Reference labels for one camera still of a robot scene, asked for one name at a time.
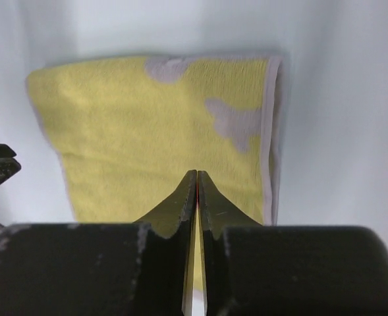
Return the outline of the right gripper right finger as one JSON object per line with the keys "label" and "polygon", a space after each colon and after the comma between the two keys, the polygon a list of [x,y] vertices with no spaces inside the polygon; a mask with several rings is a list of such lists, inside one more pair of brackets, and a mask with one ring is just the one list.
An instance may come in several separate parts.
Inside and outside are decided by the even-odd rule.
{"label": "right gripper right finger", "polygon": [[205,314],[220,315],[233,296],[227,231],[261,224],[227,199],[206,171],[198,172],[197,191]]}

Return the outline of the grey towel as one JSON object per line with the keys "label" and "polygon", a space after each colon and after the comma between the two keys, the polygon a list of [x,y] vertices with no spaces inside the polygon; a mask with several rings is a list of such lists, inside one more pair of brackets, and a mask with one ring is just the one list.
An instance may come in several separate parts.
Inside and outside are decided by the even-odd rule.
{"label": "grey towel", "polygon": [[271,225],[282,74],[276,55],[135,56],[43,68],[26,83],[77,221],[139,219],[196,169]]}

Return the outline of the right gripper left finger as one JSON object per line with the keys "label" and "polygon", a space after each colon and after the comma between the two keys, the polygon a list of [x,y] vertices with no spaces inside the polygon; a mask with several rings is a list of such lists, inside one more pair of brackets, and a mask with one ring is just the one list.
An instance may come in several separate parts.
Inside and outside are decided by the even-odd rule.
{"label": "right gripper left finger", "polygon": [[191,315],[197,207],[197,172],[136,221],[137,274],[133,315]]}

